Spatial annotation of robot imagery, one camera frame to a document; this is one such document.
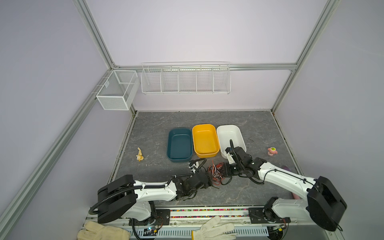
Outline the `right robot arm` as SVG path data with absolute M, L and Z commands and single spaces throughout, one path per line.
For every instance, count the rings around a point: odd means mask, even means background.
M 241 176 L 257 185 L 272 183 L 299 197 L 297 200 L 270 198 L 262 210 L 267 222 L 290 218 L 311 220 L 330 232 L 341 229 L 340 221 L 347 204 L 329 179 L 294 174 L 264 159 L 253 159 L 241 147 L 231 146 L 225 152 L 229 161 L 225 166 L 226 176 Z

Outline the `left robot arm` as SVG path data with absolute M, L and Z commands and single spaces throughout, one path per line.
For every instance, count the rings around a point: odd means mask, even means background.
M 185 201 L 193 199 L 198 190 L 212 187 L 206 172 L 172 176 L 166 182 L 142 182 L 125 175 L 97 192 L 98 201 L 89 209 L 98 223 L 110 223 L 120 217 L 143 222 L 157 216 L 155 201 Z

